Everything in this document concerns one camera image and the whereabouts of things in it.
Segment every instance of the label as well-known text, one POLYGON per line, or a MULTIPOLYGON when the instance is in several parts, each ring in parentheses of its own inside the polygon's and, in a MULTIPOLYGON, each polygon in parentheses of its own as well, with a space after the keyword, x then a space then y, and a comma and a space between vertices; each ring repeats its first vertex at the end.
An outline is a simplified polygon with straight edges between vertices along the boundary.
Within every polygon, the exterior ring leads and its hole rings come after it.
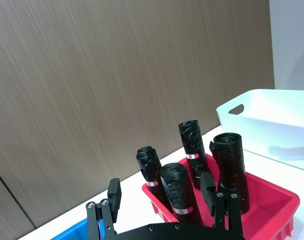
POLYGON ((186 209, 176 209, 173 208, 173 210, 177 213, 177 214, 189 214, 193 211, 193 208, 190 206, 189 208, 186 209))
POLYGON ((153 186, 157 186, 157 185, 158 185, 158 182, 156 182, 156 181, 150 181, 150 182, 147 181, 146 183, 147 183, 147 185, 150 186, 150 187, 153 187, 153 186))
POLYGON ((188 159, 198 159, 199 155, 198 154, 186 154, 186 157, 188 159))

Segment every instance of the red plastic tray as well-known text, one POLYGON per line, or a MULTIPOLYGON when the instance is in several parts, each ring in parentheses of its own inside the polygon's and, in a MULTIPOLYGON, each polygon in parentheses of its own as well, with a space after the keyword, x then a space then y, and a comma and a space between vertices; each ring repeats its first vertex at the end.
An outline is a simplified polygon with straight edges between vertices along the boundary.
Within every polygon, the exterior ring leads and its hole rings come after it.
MULTIPOLYGON (((207 155, 206 158, 217 185, 218 166, 212 156, 207 155)), ((187 167, 186 158, 180 163, 187 167)), ((294 228, 293 215, 300 204, 298 195, 250 173, 246 173, 246 177, 251 204, 250 210, 242 215, 246 240, 284 240, 287 236, 291 236, 294 228)), ((177 219, 148 190, 147 184, 144 184, 142 189, 151 199, 155 213, 159 214, 166 223, 177 222, 177 219)), ((213 226, 214 219, 209 214, 201 191, 193 189, 204 225, 213 226)))

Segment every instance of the white wall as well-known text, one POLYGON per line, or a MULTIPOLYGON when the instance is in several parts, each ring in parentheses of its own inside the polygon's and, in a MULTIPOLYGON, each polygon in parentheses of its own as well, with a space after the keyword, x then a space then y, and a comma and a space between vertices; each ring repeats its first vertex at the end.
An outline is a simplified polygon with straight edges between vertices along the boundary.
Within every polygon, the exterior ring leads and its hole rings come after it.
POLYGON ((270 0, 275 87, 304 90, 304 0, 270 0))

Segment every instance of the table surface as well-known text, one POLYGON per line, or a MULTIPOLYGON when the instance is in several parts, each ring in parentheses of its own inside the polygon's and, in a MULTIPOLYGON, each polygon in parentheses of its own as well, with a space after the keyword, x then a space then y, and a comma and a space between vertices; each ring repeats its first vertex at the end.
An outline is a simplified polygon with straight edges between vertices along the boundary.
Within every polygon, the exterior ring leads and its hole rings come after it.
MULTIPOLYGON (((211 155, 208 148, 209 142, 216 135, 222 132, 222 128, 219 126, 203 135, 205 152, 207 154, 211 155)), ((181 148, 163 158, 161 160, 161 164, 165 165, 168 163, 178 162, 185 156, 184 149, 181 148)), ((292 237, 287 237, 286 240, 304 240, 304 170, 271 160, 249 151, 244 151, 244 159, 245 169, 247 172, 288 189, 300 197, 301 204, 294 215, 294 230, 292 231, 292 237)), ((149 198, 141 189, 144 183, 145 180, 141 172, 137 172, 121 182, 121 207, 118 212, 117 223, 114 225, 115 230, 118 233, 150 223, 163 222, 163 220, 154 213, 149 198)), ((87 202, 94 201, 98 203, 106 197, 107 191, 104 191, 25 235, 19 240, 49 240, 85 219, 85 205, 87 202)))

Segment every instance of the black plastic wrap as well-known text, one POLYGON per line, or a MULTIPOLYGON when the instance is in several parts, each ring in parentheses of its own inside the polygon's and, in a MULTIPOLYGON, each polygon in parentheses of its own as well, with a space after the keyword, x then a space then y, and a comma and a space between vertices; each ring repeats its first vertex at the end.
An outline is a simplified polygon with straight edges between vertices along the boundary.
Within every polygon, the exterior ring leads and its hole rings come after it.
POLYGON ((245 176, 242 137, 237 133, 223 133, 214 137, 210 150, 220 170, 218 190, 240 195, 241 213, 250 209, 245 176))
POLYGON ((184 165, 166 164, 161 170, 161 180, 177 220, 181 223, 202 225, 193 186, 184 165))
POLYGON ((178 127, 194 187, 199 189, 202 172, 209 172, 200 126, 197 120, 191 120, 179 124, 178 127))
POLYGON ((172 211, 161 181, 160 174, 162 166, 156 150, 151 146, 142 147, 137 151, 136 159, 151 193, 157 197, 168 210, 172 211))

